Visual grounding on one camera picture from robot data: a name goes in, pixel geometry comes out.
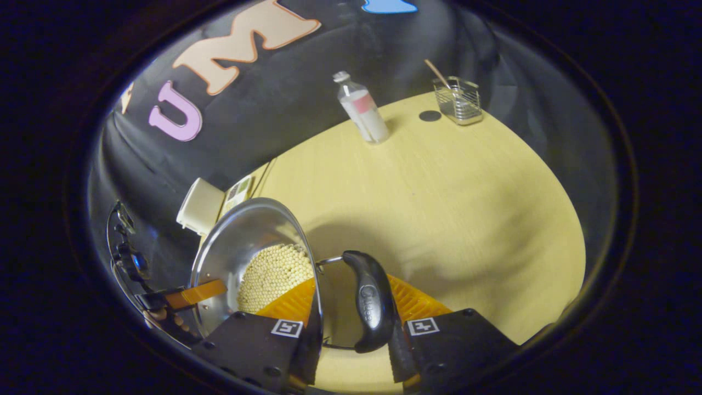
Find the wooden stick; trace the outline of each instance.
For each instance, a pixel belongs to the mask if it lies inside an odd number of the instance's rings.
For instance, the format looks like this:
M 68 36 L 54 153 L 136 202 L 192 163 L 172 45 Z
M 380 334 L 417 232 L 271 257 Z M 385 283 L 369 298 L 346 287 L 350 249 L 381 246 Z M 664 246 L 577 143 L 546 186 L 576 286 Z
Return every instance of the wooden stick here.
M 446 82 L 446 79 L 444 78 L 444 76 L 442 75 L 442 73 L 434 66 L 433 63 L 431 63 L 431 61 L 429 61 L 429 59 L 425 59 L 425 60 L 424 60 L 424 63 L 426 63 L 427 66 L 429 66 L 429 68 L 432 69 L 432 71 L 434 72 L 434 74 L 436 74 L 437 77 L 439 77 L 439 79 L 441 80 L 441 82 L 443 82 L 444 85 L 446 85 L 446 88 L 448 88 L 450 91 L 453 90 L 453 89 L 451 89 L 451 87 L 449 86 L 449 83 Z

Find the black circular hole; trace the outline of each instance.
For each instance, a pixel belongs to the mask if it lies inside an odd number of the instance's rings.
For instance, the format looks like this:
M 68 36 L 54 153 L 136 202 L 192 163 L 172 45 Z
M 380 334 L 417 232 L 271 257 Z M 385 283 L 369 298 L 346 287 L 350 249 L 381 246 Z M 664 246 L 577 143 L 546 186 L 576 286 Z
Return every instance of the black circular hole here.
M 436 374 L 444 372 L 446 370 L 446 364 L 445 363 L 432 363 L 431 365 L 427 366 L 425 370 L 430 375 L 436 375 Z
M 255 385 L 257 387 L 261 386 L 261 383 L 257 382 L 256 380 L 252 379 L 251 377 L 245 378 L 244 381 L 248 382 L 249 384 Z
M 422 111 L 419 113 L 419 119 L 425 122 L 438 121 L 441 118 L 441 113 L 434 110 Z
M 270 377 L 280 377 L 281 375 L 280 369 L 274 366 L 266 366 L 265 368 L 263 368 L 263 372 L 266 375 L 269 375 Z
M 233 370 L 229 369 L 226 366 L 220 366 L 220 369 L 224 370 L 225 372 L 229 373 L 230 375 L 232 375 L 234 377 L 237 376 L 237 374 Z

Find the bottle cap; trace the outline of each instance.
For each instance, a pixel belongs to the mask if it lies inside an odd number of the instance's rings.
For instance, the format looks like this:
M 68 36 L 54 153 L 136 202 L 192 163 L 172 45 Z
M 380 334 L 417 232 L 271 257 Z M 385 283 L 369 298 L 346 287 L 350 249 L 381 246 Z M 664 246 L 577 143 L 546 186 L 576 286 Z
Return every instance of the bottle cap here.
M 342 81 L 345 81 L 345 80 L 351 78 L 349 73 L 347 73 L 345 71 L 340 71 L 340 72 L 336 73 L 333 77 L 334 77 L 334 82 L 342 82 Z

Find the small screw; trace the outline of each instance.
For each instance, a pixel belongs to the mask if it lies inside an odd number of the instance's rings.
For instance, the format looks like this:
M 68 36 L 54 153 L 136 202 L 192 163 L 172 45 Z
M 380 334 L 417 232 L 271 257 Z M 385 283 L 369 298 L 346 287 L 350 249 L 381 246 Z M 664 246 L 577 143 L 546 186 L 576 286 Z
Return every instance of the small screw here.
M 234 373 L 233 370 L 229 369 L 229 368 L 226 367 L 226 366 L 220 366 L 220 369 L 224 370 L 225 372 L 229 373 L 229 374 L 232 375 L 232 376 L 235 376 L 235 377 L 237 376 L 237 374 Z
M 271 366 L 266 366 L 265 368 L 263 368 L 263 372 L 266 375 L 269 375 L 270 377 L 280 377 L 281 375 L 280 369 Z
M 429 373 L 431 375 L 439 374 L 445 370 L 446 370 L 445 363 L 433 363 L 433 364 L 427 366 L 427 368 L 426 368 L 427 373 Z
M 252 379 L 252 378 L 250 378 L 250 377 L 246 377 L 246 378 L 244 379 L 244 381 L 245 381 L 245 382 L 248 382 L 249 384 L 255 385 L 255 386 L 257 386 L 257 387 L 260 387 L 260 386 L 261 386 L 261 383 L 257 382 L 256 380 L 254 380 L 254 379 Z

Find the red label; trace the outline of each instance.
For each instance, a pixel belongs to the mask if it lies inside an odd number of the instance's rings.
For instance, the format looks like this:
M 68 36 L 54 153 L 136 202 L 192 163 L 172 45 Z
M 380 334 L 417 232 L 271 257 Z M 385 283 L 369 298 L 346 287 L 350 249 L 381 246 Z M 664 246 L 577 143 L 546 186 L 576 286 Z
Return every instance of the red label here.
M 359 114 L 363 114 L 366 111 L 374 109 L 376 107 L 376 102 L 373 101 L 370 94 L 367 94 L 362 98 L 353 101 L 353 105 L 356 107 L 356 111 L 358 111 Z

